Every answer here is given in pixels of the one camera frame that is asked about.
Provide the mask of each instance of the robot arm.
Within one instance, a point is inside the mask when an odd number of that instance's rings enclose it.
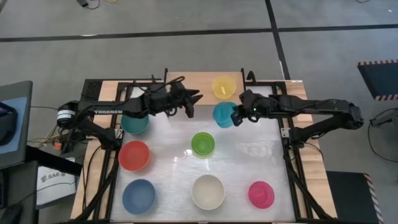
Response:
[[[103,149],[113,150],[120,146],[114,129],[102,128],[87,117],[93,114],[125,114],[131,118],[143,118],[148,114],[165,112],[173,116],[177,108],[185,108],[189,118],[193,117],[193,105],[203,95],[196,95],[199,90],[186,89],[178,77],[166,84],[154,83],[138,98],[131,98],[121,103],[113,101],[71,101],[58,108],[57,124],[62,129],[77,128],[87,135],[95,136]]]
[[[242,104],[231,115],[235,126],[247,118],[258,122],[259,118],[291,118],[298,114],[330,114],[331,118],[315,123],[306,128],[290,128],[290,145],[303,147],[308,138],[320,138],[329,131],[358,129],[363,125],[360,109],[346,100],[302,100],[297,96],[269,95],[262,96],[246,90],[240,94]]]

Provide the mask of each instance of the blue bowl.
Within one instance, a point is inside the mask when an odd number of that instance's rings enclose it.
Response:
[[[221,128],[228,128],[234,123],[232,122],[231,115],[234,112],[236,104],[232,102],[221,102],[214,107],[213,119]]]
[[[125,132],[130,134],[139,134],[145,130],[149,123],[149,116],[145,118],[130,118],[129,116],[123,115],[121,120],[121,126]]]
[[[133,215],[147,213],[155,204],[155,187],[144,179],[132,181],[123,192],[124,208]]]

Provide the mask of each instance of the green bowl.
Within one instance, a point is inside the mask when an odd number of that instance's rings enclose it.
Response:
[[[213,152],[215,142],[211,134],[197,133],[191,140],[192,149],[199,155],[205,156]]]

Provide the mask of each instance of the red bowl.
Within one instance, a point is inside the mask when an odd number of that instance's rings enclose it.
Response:
[[[119,163],[128,171],[139,171],[148,164],[150,152],[142,141],[131,141],[125,144],[119,152]]]

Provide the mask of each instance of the black monitor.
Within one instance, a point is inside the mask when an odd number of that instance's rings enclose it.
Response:
[[[17,111],[14,137],[8,144],[0,146],[0,170],[25,161],[32,85],[31,81],[24,81],[0,86],[0,102]]]

